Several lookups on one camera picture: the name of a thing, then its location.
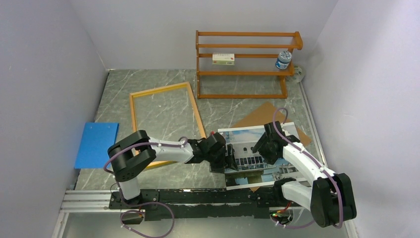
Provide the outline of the building and sky photo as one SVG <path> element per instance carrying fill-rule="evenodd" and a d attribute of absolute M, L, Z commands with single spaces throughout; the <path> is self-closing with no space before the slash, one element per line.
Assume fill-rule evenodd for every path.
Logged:
<path fill-rule="evenodd" d="M 228 145 L 232 146 L 233 155 L 238 170 L 225 169 L 226 189 L 235 190 L 274 185 L 277 180 L 292 178 L 308 185 L 304 178 L 291 163 L 279 158 L 273 165 L 263 161 L 259 153 L 253 153 L 253 146 L 264 134 L 262 125 L 223 128 L 220 133 Z"/>

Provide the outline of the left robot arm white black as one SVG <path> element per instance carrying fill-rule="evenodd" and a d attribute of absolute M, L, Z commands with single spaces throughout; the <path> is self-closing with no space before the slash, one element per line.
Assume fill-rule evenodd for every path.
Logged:
<path fill-rule="evenodd" d="M 152 162 L 200 164 L 207 161 L 212 173 L 222 174 L 226 169 L 238 170 L 234 150 L 220 133 L 200 139 L 183 136 L 178 141 L 165 141 L 138 130 L 110 146 L 107 154 L 109 160 L 103 170 L 114 176 L 122 202 L 129 208 L 141 204 L 137 177 Z"/>

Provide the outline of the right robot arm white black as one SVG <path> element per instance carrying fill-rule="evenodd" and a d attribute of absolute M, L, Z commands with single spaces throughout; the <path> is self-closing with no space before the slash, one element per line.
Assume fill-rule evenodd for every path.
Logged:
<path fill-rule="evenodd" d="M 297 137 L 281 130 L 279 121 L 264 125 L 264 133 L 252 151 L 271 165 L 279 158 L 285 159 L 310 183 L 305 186 L 294 178 L 276 181 L 272 193 L 275 204 L 283 206 L 295 202 L 310 211 L 314 223 L 323 228 L 340 228 L 345 221 L 356 218 L 350 177 L 322 165 Z"/>

